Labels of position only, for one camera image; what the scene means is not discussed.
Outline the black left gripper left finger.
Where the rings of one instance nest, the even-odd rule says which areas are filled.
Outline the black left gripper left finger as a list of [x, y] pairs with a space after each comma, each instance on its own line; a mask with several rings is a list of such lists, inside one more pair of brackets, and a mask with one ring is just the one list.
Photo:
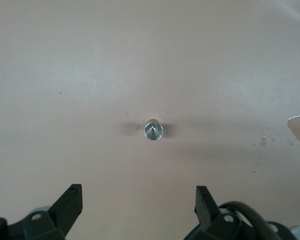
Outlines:
[[9, 225], [0, 217], [0, 240], [65, 240], [83, 210], [81, 184], [72, 184], [48, 210]]

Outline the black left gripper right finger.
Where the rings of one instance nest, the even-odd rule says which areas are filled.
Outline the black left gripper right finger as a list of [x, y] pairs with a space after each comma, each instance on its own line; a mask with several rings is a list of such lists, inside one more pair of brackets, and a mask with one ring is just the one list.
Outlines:
[[266, 221], [252, 207], [240, 201], [218, 206], [206, 186], [196, 187], [194, 212], [199, 224], [186, 240], [291, 240], [284, 225]]

